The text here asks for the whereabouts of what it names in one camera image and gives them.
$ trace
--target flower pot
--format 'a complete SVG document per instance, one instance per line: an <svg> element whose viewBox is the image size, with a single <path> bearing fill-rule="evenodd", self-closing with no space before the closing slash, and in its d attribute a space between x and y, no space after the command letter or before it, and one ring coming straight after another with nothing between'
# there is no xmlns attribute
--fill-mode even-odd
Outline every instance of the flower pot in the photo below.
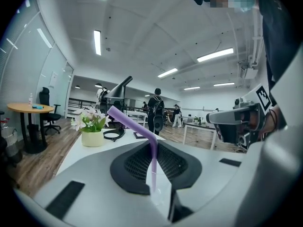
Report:
<svg viewBox="0 0 303 227"><path fill-rule="evenodd" d="M87 147L99 147L104 144L103 132L87 133L82 132L82 145Z"/></svg>

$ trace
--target round table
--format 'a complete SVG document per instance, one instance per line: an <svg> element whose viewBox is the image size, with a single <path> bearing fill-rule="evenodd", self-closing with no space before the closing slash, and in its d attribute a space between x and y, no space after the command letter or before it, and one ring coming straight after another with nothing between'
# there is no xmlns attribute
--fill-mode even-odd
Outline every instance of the round table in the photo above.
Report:
<svg viewBox="0 0 303 227"><path fill-rule="evenodd" d="M47 105L41 105L41 104L35 104L42 106L43 109L36 109L32 108L28 103L9 103L8 109L19 112L20 113L20 119L21 119L21 130L22 130L22 136L24 141L24 151L29 154L37 154L42 151L44 151L47 147L47 143L45 140L45 133L44 133L44 123L43 118L40 117L40 129L41 129L41 138L42 143L40 143L35 137L34 133L31 132L32 129L32 113L33 114L46 114L54 110L53 107L47 106ZM24 122L24 113L28 114L28 125L29 125L29 136L31 139L31 142L28 142L27 140L27 134L25 130L25 122Z"/></svg>

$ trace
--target yellow table top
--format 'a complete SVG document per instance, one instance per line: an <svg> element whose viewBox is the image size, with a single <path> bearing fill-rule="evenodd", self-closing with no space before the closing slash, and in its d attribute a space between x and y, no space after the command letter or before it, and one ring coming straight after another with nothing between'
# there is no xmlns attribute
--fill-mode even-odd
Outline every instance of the yellow table top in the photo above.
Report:
<svg viewBox="0 0 303 227"><path fill-rule="evenodd" d="M8 108L15 112L28 113L28 114L32 114L32 113L43 114L43 113L49 113L54 110L54 108L51 106L42 105L42 104L34 104L34 105L41 105L43 106L43 109L32 108L31 106L28 105L28 103L10 103L8 104Z"/></svg>

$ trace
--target water bottle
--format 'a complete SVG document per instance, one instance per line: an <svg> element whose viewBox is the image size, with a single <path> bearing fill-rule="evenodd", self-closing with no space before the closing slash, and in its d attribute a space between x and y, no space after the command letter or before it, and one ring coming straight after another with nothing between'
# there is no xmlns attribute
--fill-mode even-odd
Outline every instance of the water bottle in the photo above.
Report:
<svg viewBox="0 0 303 227"><path fill-rule="evenodd" d="M33 107L33 94L32 94L32 93L31 93L30 96L29 96L28 105L29 105L30 107Z"/></svg>

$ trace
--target fluorescent light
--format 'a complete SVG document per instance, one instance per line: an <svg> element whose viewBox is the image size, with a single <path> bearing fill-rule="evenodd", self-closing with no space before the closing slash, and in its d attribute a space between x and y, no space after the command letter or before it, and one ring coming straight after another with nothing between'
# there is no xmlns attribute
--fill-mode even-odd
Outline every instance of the fluorescent light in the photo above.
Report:
<svg viewBox="0 0 303 227"><path fill-rule="evenodd" d="M189 87L189 88L185 88L184 90L192 90L192 89L199 89L200 87Z"/></svg>
<svg viewBox="0 0 303 227"><path fill-rule="evenodd" d="M26 6L27 8L30 7L29 0L25 0L25 6Z"/></svg>
<svg viewBox="0 0 303 227"><path fill-rule="evenodd" d="M214 84L215 87L217 86L226 86L226 85L234 85L234 82L228 82L228 83L221 83L221 84Z"/></svg>
<svg viewBox="0 0 303 227"><path fill-rule="evenodd" d="M37 31L38 31L38 33L40 34L41 38L42 38L42 39L44 40L44 42L46 43L47 47L48 47L48 48L52 48L51 43L49 43L49 41L47 40L47 38L46 38L46 36L44 35L43 31L42 31L40 28L38 28Z"/></svg>
<svg viewBox="0 0 303 227"><path fill-rule="evenodd" d="M14 45L14 43L12 43L8 38L6 38L6 40L7 40L12 46L14 46L16 49L18 49L18 48Z"/></svg>
<svg viewBox="0 0 303 227"><path fill-rule="evenodd" d="M96 54L101 55L101 32L98 30L94 31L94 38L95 38L95 48L96 48Z"/></svg>
<svg viewBox="0 0 303 227"><path fill-rule="evenodd" d="M223 51L218 51L218 52L215 52L215 53L211 53L209 55L199 57L199 58L197 58L197 60L198 60L198 62L203 62L203 61L215 58L215 57L228 55L228 54L232 54L232 53L233 53L233 48L230 48L230 49L226 49L226 50L223 50Z"/></svg>
<svg viewBox="0 0 303 227"><path fill-rule="evenodd" d="M162 77L164 77L164 76L166 76L166 75L169 75L169 74L171 74L171 73L173 73L173 72L175 72L175 71L177 71L177 70L178 70L178 69L174 68L174 69L172 69L172 70L169 70L169 71L167 71L167 72L164 72L163 74L159 75L158 77L159 77L159 78L162 78Z"/></svg>

